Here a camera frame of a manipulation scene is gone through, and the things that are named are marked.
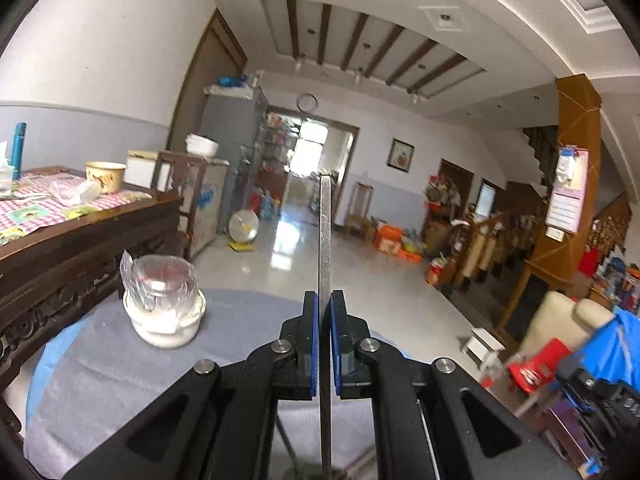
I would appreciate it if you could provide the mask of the grey refrigerator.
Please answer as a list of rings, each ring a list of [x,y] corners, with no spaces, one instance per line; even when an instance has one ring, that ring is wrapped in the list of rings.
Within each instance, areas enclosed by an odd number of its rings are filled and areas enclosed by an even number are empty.
[[[268,101],[261,88],[204,89],[206,103],[198,132],[218,144],[216,157],[229,163],[221,192],[218,232],[227,233],[235,211],[243,209],[252,192],[262,156]]]

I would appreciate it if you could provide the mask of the cream enamel bowl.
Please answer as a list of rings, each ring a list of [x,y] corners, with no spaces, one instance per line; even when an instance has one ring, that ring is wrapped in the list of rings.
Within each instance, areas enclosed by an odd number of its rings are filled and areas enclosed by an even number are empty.
[[[87,180],[96,182],[101,194],[118,192],[126,169],[127,166],[121,162],[87,162],[85,166]]]

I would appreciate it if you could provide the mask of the dark carved wooden sideboard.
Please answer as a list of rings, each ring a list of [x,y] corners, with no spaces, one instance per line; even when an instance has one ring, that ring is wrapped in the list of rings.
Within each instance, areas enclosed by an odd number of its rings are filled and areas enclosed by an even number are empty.
[[[62,328],[122,287],[123,252],[171,254],[178,195],[146,200],[46,226],[1,248],[1,387]]]

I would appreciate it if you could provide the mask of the wooden pillar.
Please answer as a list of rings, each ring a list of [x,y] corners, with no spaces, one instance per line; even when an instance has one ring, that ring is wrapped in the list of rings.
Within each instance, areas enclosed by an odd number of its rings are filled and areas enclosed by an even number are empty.
[[[548,289],[566,289],[586,248],[601,168],[601,98],[584,74],[555,81],[559,98],[558,161],[549,206],[532,258],[495,331],[506,333],[534,276]]]

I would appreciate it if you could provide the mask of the wall calendar poster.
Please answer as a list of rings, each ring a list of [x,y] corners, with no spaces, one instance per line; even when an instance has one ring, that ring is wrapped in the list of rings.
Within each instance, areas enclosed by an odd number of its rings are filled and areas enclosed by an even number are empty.
[[[587,191],[589,152],[576,146],[559,149],[546,225],[567,233],[578,232]]]

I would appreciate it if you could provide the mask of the grey towel table mat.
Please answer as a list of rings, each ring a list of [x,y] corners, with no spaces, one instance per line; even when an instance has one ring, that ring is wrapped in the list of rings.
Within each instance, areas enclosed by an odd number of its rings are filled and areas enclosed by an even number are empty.
[[[117,297],[46,344],[26,402],[23,452],[36,471],[62,478],[198,360],[241,362],[303,310],[298,300],[263,292],[209,289],[205,298],[198,333],[177,349],[143,341]]]

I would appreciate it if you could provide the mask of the orange box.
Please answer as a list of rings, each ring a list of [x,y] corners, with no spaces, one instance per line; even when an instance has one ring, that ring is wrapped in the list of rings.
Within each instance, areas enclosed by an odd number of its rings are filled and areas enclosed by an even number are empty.
[[[397,256],[402,248],[402,229],[383,224],[376,231],[374,247],[384,254]]]

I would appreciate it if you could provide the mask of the clear plastic bag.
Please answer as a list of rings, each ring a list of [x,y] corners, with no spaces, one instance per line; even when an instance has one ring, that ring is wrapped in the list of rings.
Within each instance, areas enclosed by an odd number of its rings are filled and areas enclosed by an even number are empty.
[[[124,252],[119,272],[125,292],[143,311],[176,310],[183,314],[198,299],[198,278],[186,259],[166,255],[135,259]]]

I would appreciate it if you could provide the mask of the blue plastic bag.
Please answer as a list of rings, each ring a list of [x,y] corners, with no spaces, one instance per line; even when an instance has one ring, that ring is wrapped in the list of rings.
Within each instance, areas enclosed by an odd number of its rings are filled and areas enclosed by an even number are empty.
[[[612,384],[640,387],[640,321],[631,312],[614,309],[612,320],[598,328],[575,353],[588,372]]]

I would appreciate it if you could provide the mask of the red plastic stool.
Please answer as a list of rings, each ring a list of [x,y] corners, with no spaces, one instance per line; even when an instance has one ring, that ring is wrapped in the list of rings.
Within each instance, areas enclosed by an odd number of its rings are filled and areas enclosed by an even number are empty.
[[[506,368],[513,387],[527,394],[536,393],[554,381],[556,370],[562,359],[570,355],[570,349],[558,338],[551,339],[532,358],[523,362],[512,362]]]

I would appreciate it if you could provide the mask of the framed wall picture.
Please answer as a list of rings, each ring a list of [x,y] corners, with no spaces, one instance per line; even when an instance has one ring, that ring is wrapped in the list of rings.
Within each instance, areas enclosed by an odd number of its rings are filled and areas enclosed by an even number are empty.
[[[386,165],[402,172],[409,172],[413,153],[413,145],[394,139],[390,147],[390,154],[388,154]]]

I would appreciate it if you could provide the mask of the dark chopstick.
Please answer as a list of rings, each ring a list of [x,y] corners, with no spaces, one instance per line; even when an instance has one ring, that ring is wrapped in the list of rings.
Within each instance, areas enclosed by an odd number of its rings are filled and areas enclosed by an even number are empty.
[[[331,297],[331,177],[320,178],[319,196],[319,404],[322,478],[332,478],[331,458],[331,319],[328,312]]]

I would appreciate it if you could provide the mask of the small white cabinet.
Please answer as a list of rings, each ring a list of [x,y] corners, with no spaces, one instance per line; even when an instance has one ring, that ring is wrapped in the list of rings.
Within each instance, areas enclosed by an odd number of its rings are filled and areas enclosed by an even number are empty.
[[[151,188],[181,198],[178,254],[186,260],[192,261],[216,238],[228,170],[223,159],[157,153]]]

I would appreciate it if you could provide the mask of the white plastic basin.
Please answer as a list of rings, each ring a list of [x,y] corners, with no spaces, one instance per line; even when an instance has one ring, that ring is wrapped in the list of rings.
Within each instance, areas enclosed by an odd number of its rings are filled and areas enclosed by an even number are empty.
[[[122,297],[122,305],[138,336],[160,349],[180,348],[193,340],[206,312],[206,298],[201,290],[186,314],[178,314],[176,310],[145,311],[134,303],[129,292]]]

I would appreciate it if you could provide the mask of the wooden chair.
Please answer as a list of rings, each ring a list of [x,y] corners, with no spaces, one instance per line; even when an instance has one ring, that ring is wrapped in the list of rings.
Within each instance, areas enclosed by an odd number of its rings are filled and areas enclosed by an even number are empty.
[[[352,230],[362,233],[364,225],[368,222],[368,214],[372,202],[374,188],[362,182],[356,182],[352,187],[345,221],[343,224],[344,237],[349,237]]]

